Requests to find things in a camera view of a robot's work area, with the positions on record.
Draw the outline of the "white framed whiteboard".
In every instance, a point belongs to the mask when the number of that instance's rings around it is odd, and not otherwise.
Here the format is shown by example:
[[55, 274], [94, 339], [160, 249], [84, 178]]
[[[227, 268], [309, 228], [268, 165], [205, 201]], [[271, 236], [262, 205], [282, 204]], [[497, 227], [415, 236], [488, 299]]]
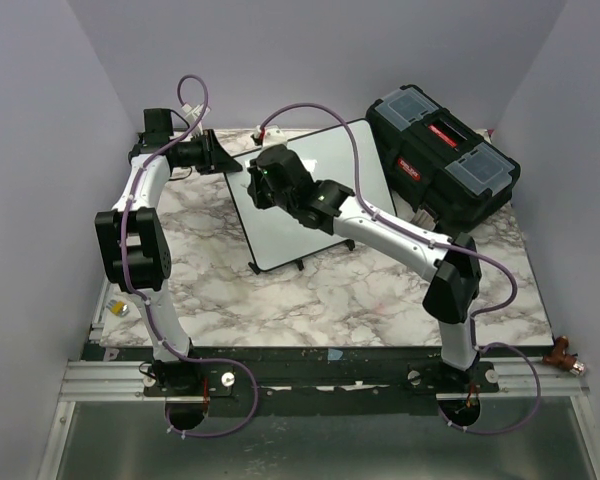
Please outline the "white framed whiteboard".
[[395, 214], [369, 123], [358, 119], [236, 156], [226, 181], [256, 274], [343, 242], [361, 204]]

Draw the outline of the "black marker cap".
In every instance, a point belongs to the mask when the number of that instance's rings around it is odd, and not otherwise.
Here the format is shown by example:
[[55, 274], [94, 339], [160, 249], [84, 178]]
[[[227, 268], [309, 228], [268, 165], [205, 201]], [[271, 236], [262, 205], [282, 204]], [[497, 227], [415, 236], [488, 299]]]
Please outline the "black marker cap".
[[248, 266], [249, 266], [249, 268], [252, 270], [252, 272], [253, 272], [254, 274], [256, 274], [256, 275], [259, 275], [259, 274], [260, 274], [260, 269], [259, 269], [259, 267], [258, 267], [258, 266], [257, 266], [255, 263], [253, 263], [253, 262], [249, 262], [249, 263], [248, 263]]

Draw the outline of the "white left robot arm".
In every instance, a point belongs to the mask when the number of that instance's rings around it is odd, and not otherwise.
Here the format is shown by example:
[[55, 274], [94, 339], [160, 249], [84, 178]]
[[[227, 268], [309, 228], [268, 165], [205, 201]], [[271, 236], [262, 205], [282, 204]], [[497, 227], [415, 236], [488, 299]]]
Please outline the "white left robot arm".
[[174, 110], [147, 109], [144, 131], [129, 152], [130, 175], [114, 206], [97, 213], [95, 229], [106, 276], [130, 296], [147, 327], [153, 359], [146, 371], [160, 393], [199, 394], [208, 370], [195, 357], [169, 289], [172, 263], [157, 206], [176, 169], [201, 175], [237, 173], [242, 166], [221, 146], [215, 132], [197, 126], [194, 109], [176, 133]]

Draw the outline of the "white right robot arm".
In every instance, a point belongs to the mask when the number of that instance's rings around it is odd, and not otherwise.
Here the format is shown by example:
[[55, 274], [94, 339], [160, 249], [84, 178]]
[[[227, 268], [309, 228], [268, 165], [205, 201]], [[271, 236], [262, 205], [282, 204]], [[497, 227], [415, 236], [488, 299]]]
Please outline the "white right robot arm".
[[247, 172], [247, 192], [256, 208], [277, 207], [305, 228], [362, 243], [428, 282], [423, 308], [439, 324], [441, 382], [454, 392], [474, 383], [478, 352], [469, 309], [482, 272], [472, 237], [448, 239], [363, 205], [351, 188], [313, 179], [299, 156], [284, 145], [261, 151], [249, 161]]

